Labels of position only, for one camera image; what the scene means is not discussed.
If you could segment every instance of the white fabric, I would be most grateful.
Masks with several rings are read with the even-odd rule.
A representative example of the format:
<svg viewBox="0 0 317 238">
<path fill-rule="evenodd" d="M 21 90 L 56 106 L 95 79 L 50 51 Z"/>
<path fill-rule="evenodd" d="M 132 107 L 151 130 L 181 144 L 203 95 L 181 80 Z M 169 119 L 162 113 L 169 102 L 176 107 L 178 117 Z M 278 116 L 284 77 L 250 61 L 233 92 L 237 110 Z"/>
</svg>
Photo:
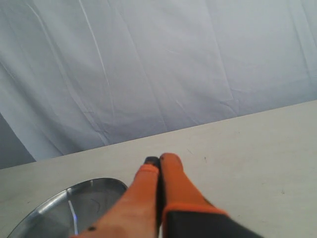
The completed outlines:
<svg viewBox="0 0 317 238">
<path fill-rule="evenodd" d="M 314 100 L 316 12 L 316 0 L 0 0 L 0 113 L 39 160 Z"/>
</svg>

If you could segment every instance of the silver bowl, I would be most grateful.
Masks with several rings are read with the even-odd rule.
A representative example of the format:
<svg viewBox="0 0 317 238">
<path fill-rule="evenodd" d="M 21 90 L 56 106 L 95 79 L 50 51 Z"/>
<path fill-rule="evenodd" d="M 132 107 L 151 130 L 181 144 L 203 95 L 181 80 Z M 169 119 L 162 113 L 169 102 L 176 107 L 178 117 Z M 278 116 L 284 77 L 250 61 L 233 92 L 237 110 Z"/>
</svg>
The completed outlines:
<svg viewBox="0 0 317 238">
<path fill-rule="evenodd" d="M 68 238 L 85 230 L 126 191 L 114 178 L 76 184 L 42 203 L 26 216 L 8 238 Z"/>
</svg>

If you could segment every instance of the gray wall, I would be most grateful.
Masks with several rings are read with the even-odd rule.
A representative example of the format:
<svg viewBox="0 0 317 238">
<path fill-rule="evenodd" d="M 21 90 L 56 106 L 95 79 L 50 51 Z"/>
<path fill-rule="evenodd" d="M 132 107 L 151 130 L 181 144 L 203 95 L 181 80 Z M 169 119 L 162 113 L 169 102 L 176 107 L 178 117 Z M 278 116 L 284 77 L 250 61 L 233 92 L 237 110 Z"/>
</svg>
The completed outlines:
<svg viewBox="0 0 317 238">
<path fill-rule="evenodd" d="M 34 161 L 0 114 L 0 169 Z"/>
</svg>

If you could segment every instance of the metal bowl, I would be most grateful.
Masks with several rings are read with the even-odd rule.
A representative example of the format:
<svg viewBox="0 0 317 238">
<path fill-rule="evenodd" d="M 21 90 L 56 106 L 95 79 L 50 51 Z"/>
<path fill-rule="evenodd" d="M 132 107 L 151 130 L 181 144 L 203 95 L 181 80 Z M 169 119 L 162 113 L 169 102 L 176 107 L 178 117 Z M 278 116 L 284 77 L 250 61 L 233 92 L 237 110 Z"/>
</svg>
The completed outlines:
<svg viewBox="0 0 317 238">
<path fill-rule="evenodd" d="M 126 191 L 114 178 L 97 178 L 74 185 L 42 203 L 25 217 L 8 238 L 68 238 L 85 230 Z"/>
</svg>

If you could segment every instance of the table surface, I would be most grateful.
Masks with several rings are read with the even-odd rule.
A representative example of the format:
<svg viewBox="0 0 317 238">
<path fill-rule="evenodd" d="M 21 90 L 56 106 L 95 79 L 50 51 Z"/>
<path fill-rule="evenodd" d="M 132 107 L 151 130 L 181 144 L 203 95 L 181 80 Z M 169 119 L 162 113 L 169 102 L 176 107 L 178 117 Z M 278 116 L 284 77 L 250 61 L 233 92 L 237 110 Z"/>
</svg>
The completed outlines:
<svg viewBox="0 0 317 238">
<path fill-rule="evenodd" d="M 0 170 L 0 237 L 39 204 L 101 177 L 127 185 L 144 158 L 177 153 L 213 204 L 266 237 L 317 237 L 317 101 Z"/>
</svg>

